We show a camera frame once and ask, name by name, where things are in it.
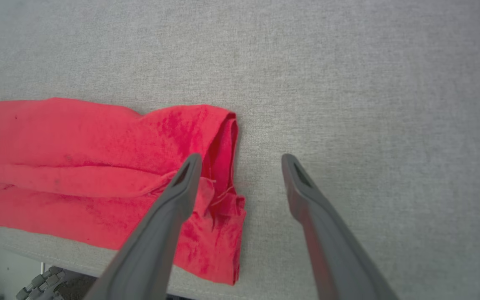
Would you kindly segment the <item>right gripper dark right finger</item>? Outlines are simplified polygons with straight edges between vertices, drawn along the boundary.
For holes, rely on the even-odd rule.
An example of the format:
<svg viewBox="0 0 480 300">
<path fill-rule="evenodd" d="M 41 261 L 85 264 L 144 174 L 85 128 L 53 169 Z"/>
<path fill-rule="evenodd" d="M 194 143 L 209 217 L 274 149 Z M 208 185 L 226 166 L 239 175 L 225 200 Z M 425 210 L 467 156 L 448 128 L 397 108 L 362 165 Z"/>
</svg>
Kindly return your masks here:
<svg viewBox="0 0 480 300">
<path fill-rule="evenodd" d="M 320 300 L 396 300 L 397 296 L 299 160 L 281 159 L 288 207 L 301 224 Z"/>
</svg>

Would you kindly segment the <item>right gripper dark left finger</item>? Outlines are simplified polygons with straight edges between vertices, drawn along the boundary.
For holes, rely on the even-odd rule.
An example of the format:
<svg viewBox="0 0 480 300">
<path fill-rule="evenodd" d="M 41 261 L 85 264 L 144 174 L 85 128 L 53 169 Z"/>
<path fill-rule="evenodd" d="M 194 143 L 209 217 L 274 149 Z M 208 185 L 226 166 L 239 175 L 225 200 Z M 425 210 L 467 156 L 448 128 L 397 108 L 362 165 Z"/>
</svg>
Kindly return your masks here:
<svg viewBox="0 0 480 300">
<path fill-rule="evenodd" d="M 202 158 L 190 155 L 86 295 L 87 300 L 165 300 L 183 223 L 192 215 Z"/>
</svg>

